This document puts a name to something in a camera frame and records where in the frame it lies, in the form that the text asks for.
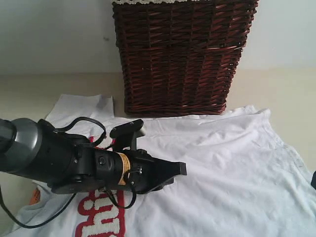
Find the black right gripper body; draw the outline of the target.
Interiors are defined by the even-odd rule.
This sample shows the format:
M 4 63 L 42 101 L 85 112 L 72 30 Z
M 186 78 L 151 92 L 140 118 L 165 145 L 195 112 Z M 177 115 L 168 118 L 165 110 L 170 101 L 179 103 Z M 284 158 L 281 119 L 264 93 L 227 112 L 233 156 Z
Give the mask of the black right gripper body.
M 311 179 L 311 186 L 316 190 L 316 171 L 313 173 L 313 176 Z

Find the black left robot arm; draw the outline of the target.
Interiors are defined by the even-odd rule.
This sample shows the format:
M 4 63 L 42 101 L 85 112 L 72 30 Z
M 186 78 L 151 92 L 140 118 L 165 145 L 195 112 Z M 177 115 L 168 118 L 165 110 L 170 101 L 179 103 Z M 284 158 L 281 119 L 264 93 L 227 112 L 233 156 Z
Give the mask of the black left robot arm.
M 185 163 L 154 158 L 136 147 L 143 136 L 141 119 L 103 131 L 94 142 L 70 133 L 80 121 L 55 128 L 43 119 L 1 120 L 1 171 L 44 182 L 56 194 L 104 189 L 142 195 L 187 174 Z

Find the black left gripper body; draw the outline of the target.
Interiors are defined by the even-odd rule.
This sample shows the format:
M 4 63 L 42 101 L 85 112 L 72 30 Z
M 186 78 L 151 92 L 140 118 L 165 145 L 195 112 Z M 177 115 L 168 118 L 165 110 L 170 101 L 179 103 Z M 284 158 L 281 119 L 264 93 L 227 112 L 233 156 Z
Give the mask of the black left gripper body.
M 96 189 L 134 191 L 158 190 L 158 159 L 144 150 L 120 152 L 95 150 Z

